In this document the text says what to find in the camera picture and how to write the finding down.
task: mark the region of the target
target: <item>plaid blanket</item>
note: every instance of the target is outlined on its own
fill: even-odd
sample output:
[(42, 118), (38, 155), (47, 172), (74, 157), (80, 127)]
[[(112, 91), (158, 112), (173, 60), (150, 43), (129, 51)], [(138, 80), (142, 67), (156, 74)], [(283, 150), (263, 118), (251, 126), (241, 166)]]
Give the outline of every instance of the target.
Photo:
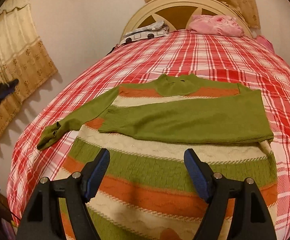
[(290, 236), (290, 67), (277, 55), (248, 38), (195, 35), (187, 30), (168, 37), (138, 41), (107, 55), (70, 83), (25, 129), (12, 157), (8, 181), (10, 209), (21, 216), (42, 176), (54, 179), (77, 132), (52, 147), (36, 149), (45, 126), (122, 82), (143, 83), (162, 73), (194, 73), (211, 80), (240, 82), (260, 89), (274, 141), (278, 175), (277, 238)]

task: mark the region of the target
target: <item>curved headboard frame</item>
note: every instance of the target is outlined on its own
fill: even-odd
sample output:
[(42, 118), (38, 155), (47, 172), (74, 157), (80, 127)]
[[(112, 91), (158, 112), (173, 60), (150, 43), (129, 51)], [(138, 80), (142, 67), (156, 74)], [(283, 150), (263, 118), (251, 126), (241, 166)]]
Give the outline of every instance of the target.
[(194, 12), (189, 15), (186, 24), (186, 28), (188, 27), (189, 23), (192, 21), (192, 15), (200, 15), (202, 14), (202, 10), (207, 10), (214, 15), (229, 15), (236, 18), (238, 25), (240, 25), (244, 29), (244, 33), (248, 37), (252, 37), (251, 31), (248, 28), (247, 24), (242, 21), (238, 15), (226, 5), (218, 2), (216, 0), (152, 0), (145, 4), (141, 9), (139, 9), (129, 20), (125, 29), (122, 33), (121, 40), (123, 35), (127, 32), (137, 29), (141, 26), (141, 24), (148, 19), (148, 17), (152, 17), (155, 21), (164, 20), (164, 22), (169, 26), (170, 31), (174, 31), (177, 28), (173, 26), (167, 19), (158, 15), (157, 12), (170, 8), (170, 7), (177, 7), (177, 6), (190, 6), (196, 7)]

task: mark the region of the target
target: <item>bed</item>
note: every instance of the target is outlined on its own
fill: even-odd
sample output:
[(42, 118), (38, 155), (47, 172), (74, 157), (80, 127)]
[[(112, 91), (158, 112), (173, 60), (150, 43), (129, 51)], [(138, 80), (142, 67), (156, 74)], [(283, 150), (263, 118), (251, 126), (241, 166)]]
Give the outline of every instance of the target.
[[(193, 14), (234, 16), (245, 36), (191, 34), (186, 27)], [(21, 217), (39, 179), (55, 178), (78, 133), (69, 132), (52, 147), (39, 151), (36, 145), (45, 126), (123, 82), (144, 83), (162, 73), (172, 76), (194, 73), (261, 90), (274, 132), (271, 147), (278, 173), (275, 230), (279, 240), (287, 239), (290, 236), (290, 67), (253, 40), (247, 25), (234, 11), (215, 0), (153, 0), (131, 18), (123, 34), (157, 20), (169, 25), (169, 36), (119, 46), (72, 81), (24, 130), (14, 148), (8, 181), (11, 211)]]

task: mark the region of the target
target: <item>wall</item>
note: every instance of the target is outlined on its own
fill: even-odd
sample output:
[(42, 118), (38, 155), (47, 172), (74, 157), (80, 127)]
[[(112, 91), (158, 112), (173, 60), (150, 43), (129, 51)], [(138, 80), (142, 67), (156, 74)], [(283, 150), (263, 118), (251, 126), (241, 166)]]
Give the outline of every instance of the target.
[[(26, 100), (1, 138), (0, 187), (6, 195), (14, 145), (25, 127), (83, 70), (106, 55), (144, 0), (30, 0), (32, 16), (59, 73)], [(256, 0), (262, 33), (290, 64), (290, 3)]]

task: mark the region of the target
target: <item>blue gripper pad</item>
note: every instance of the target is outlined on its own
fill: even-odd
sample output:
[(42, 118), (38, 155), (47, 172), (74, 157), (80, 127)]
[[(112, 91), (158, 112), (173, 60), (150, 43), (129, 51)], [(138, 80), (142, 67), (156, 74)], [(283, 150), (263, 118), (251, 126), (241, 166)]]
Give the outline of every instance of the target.
[(193, 149), (185, 151), (184, 163), (199, 197), (209, 203), (213, 196), (213, 181), (211, 177), (213, 171), (207, 163), (199, 160)]
[(84, 198), (86, 203), (96, 196), (109, 165), (110, 155), (107, 149), (101, 149), (95, 160), (91, 162), (91, 175), (87, 179)]

